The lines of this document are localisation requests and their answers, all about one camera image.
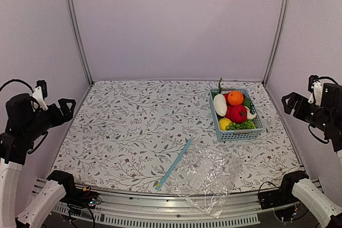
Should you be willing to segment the clear zip top bag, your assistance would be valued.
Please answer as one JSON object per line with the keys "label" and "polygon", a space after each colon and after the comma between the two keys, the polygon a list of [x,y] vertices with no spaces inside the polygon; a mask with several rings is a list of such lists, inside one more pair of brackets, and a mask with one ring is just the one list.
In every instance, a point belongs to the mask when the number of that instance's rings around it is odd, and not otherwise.
{"label": "clear zip top bag", "polygon": [[241,168],[237,157],[189,139],[154,189],[219,218]]}

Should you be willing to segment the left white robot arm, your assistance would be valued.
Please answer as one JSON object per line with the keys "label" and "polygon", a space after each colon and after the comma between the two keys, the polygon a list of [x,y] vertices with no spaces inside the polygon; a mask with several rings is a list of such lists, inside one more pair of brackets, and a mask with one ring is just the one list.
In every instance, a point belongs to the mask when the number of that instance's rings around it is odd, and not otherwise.
{"label": "left white robot arm", "polygon": [[73,175],[52,172],[40,193],[24,210],[15,214],[17,186],[26,157],[38,149],[34,141],[45,139],[51,128],[73,118],[76,102],[61,98],[47,106],[42,99],[27,93],[12,97],[6,103],[8,121],[1,133],[1,227],[41,227],[54,206],[65,199],[76,203],[79,191]]}

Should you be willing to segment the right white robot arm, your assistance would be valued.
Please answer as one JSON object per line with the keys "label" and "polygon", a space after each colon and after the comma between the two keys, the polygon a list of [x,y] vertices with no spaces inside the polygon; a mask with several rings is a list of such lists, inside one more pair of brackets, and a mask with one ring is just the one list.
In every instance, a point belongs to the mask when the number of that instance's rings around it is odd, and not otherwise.
{"label": "right white robot arm", "polygon": [[[331,143],[341,160],[341,85],[335,81],[321,84],[320,79],[310,84],[310,98],[295,92],[283,96],[283,108],[286,114],[306,122],[316,140],[322,144]],[[318,190],[304,171],[286,174],[276,195],[282,205],[298,199],[314,215],[320,227],[341,227],[341,206]]]}

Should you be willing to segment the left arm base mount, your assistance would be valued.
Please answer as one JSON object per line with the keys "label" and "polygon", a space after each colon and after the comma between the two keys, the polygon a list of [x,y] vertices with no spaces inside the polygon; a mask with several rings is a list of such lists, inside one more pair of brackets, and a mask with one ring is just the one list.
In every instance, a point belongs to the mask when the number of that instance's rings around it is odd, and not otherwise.
{"label": "left arm base mount", "polygon": [[75,222],[82,216],[85,210],[90,217],[91,227],[96,227],[95,208],[102,203],[99,193],[92,190],[90,186],[76,188],[74,193],[67,193],[61,200],[68,208],[67,215],[62,217],[72,227],[80,227]]}

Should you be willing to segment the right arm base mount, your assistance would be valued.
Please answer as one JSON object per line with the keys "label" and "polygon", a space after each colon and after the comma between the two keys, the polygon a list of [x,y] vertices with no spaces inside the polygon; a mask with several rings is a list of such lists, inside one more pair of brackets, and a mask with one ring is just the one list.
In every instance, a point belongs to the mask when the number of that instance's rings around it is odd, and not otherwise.
{"label": "right arm base mount", "polygon": [[[275,189],[261,191],[264,185],[271,185]],[[279,187],[270,181],[263,182],[258,189],[258,200],[262,210],[272,209],[278,221],[283,224],[300,220],[308,214],[308,209],[294,196],[283,193]]]}

